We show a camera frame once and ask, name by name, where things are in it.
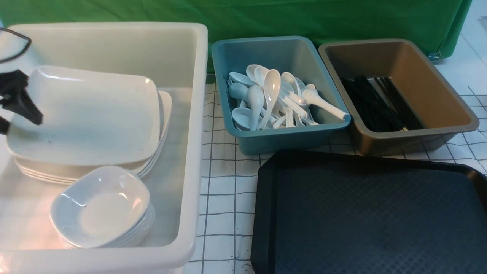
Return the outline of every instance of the chopstick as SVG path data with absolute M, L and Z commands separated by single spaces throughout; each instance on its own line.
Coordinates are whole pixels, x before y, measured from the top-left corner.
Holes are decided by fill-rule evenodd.
M 374 81 L 393 108 L 366 77 L 340 80 L 360 118 L 370 130 L 392 132 L 424 128 L 389 78 L 374 78 Z

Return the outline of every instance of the black tray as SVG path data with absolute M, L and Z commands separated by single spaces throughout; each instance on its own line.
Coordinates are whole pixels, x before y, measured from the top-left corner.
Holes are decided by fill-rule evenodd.
M 465 165 L 282 151 L 259 169 L 256 274 L 487 274 L 487 177 Z

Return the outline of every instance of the brown plastic bin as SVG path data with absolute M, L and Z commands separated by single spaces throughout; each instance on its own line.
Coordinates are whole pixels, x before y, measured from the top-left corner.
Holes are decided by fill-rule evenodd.
M 363 155 L 435 150 L 457 133 L 474 131 L 479 119 L 412 42 L 402 39 L 326 43 L 319 54 L 353 123 L 349 130 Z M 390 77 L 425 129 L 377 133 L 369 130 L 340 78 Z

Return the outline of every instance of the white plate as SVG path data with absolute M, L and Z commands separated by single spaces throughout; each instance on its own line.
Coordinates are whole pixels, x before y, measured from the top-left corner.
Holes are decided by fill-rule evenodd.
M 14 115 L 7 145 L 16 157 L 102 166 L 144 161 L 157 150 L 159 100 L 146 77 L 42 66 L 27 91 L 44 118 L 36 126 Z
M 132 163 L 126 165 L 118 165 L 124 169 L 131 170 L 133 173 L 142 178 L 151 170 L 159 157 L 162 147 L 164 145 L 167 129 L 169 127 L 171 112 L 172 112 L 172 98 L 171 95 L 164 91 L 159 91 L 160 109 L 161 109 L 161 138 L 156 153 L 149 159 L 141 163 Z M 25 160 L 22 158 L 14 158 L 15 163 L 19 166 L 20 170 L 31 177 L 38 178 L 44 181 L 52 181 L 63 184 L 74 183 L 76 180 L 89 173 L 90 171 L 98 168 L 98 166 L 70 166 L 70 165 L 57 165 L 49 163 L 39 163 L 35 161 Z
M 149 191 L 136 175 L 120 167 L 104 166 L 54 199 L 51 220 L 72 245 L 100 247 L 132 229 L 149 202 Z

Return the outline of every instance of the teal plastic bin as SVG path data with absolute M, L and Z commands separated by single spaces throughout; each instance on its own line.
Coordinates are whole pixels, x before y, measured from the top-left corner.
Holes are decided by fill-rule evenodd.
M 273 153 L 282 149 L 312 148 L 327 142 L 328 136 L 350 123 L 311 106 L 311 114 L 320 125 L 240 131 L 235 128 L 231 111 L 237 107 L 228 95 L 228 74 L 232 71 L 245 74 L 250 64 L 259 64 L 280 73 L 288 71 L 315 84 L 320 96 L 330 104 L 348 113 L 337 87 L 328 73 L 312 42 L 300 36 L 265 37 L 221 40 L 211 48 L 213 65 L 220 93 L 220 102 L 227 131 L 237 138 L 240 150 L 246 155 Z

